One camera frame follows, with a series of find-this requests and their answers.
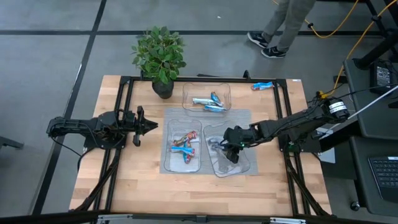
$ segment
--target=potted plant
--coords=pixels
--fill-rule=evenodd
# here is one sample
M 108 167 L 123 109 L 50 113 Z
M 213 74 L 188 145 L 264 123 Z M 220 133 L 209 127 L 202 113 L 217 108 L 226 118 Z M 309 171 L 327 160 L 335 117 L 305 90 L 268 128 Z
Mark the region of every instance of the potted plant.
M 183 46 L 178 32 L 170 34 L 167 27 L 154 27 L 138 40 L 138 46 L 131 47 L 137 54 L 132 63 L 152 79 L 152 88 L 163 99 L 172 96 L 178 69 L 187 65 L 182 57 Z

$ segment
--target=black shoe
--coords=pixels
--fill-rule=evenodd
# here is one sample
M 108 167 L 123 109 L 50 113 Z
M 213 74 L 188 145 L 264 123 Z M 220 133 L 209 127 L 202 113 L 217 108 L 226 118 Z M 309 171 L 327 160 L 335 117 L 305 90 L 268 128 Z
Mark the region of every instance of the black shoe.
M 286 56 L 286 52 L 278 51 L 276 46 L 269 49 L 262 49 L 261 54 L 267 58 L 284 58 Z
M 268 46 L 268 42 L 262 37 L 261 32 L 248 32 L 248 38 L 251 42 L 262 48 L 266 48 Z

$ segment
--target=leg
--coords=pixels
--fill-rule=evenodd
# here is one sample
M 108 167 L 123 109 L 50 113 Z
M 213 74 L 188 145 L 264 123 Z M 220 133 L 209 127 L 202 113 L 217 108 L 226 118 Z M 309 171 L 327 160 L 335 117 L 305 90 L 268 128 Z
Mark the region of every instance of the leg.
M 0 136 L 0 145 L 2 145 L 2 146 L 11 146 L 11 147 L 14 147 L 16 149 L 20 149 L 20 148 L 22 148 L 24 146 L 22 143 L 19 143 L 19 142 L 16 142 L 16 141 L 13 141 L 11 139 L 4 138 L 4 137 L 1 137 L 1 136 Z
M 264 32 L 262 33 L 263 38 L 269 43 L 279 29 L 279 27 L 284 23 L 287 10 L 289 8 L 290 0 L 279 1 L 278 8 L 275 10 L 272 19 L 268 22 Z
M 286 28 L 279 40 L 277 50 L 286 52 L 296 38 L 305 17 L 311 11 L 316 0 L 291 0 L 286 15 Z

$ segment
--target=person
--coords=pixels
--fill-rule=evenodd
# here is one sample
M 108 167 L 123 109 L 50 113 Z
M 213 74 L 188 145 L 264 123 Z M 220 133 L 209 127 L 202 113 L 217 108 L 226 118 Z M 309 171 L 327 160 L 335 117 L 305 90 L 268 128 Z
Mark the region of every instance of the person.
M 280 0 L 272 19 L 264 29 L 264 32 L 248 32 L 251 42 L 262 47 L 261 54 L 268 58 L 283 58 L 292 45 L 295 37 L 311 11 L 316 0 Z M 271 48 L 268 44 L 272 37 L 285 22 L 285 30 L 280 37 L 279 43 Z

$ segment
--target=concrete floor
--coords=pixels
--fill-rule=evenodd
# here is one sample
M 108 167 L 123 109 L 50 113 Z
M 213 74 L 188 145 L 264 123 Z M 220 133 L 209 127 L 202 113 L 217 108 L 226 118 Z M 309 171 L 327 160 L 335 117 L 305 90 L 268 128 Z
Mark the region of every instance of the concrete floor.
M 91 30 L 100 2 L 2 0 L 0 30 Z M 382 9 L 380 1 L 373 3 L 377 11 Z M 318 30 L 333 30 L 351 6 L 317 2 L 307 18 Z M 261 30 L 274 9 L 271 0 L 108 0 L 99 30 L 145 30 L 154 25 L 174 30 Z M 367 7 L 359 4 L 342 30 L 364 30 L 369 19 Z M 389 14 L 383 20 L 387 26 L 393 26 Z M 302 30 L 308 30 L 305 24 Z M 245 35 L 183 38 L 187 45 L 187 67 L 181 70 L 184 76 L 204 73 L 241 77 L 247 69 L 252 77 L 299 78 L 307 99 L 317 90 L 333 87 L 332 76 L 337 75 L 341 62 L 358 39 L 299 36 L 285 59 L 269 60 Z M 52 145 L 45 134 L 48 120 L 62 115 L 65 109 L 87 41 L 87 35 L 0 35 L 0 126 L 7 127 L 0 129 L 0 135 L 25 142 L 21 151 L 8 147 L 0 150 L 0 217 L 30 213 Z M 103 75 L 139 74 L 131 65 L 130 56 L 130 45 L 136 41 L 135 35 L 96 36 L 72 118 L 91 117 Z M 364 55 L 380 41 L 365 38 L 354 56 Z M 346 93 L 347 88 L 340 88 L 336 95 Z M 346 102 L 353 110 L 350 100 Z M 64 143 L 81 152 L 83 138 L 67 136 Z M 68 150 L 61 152 L 44 213 L 68 210 L 77 159 Z M 398 223 L 398 218 L 371 215 L 364 208 L 352 212 L 348 202 L 356 199 L 353 183 L 329 178 L 325 181 L 332 211 L 338 217 Z

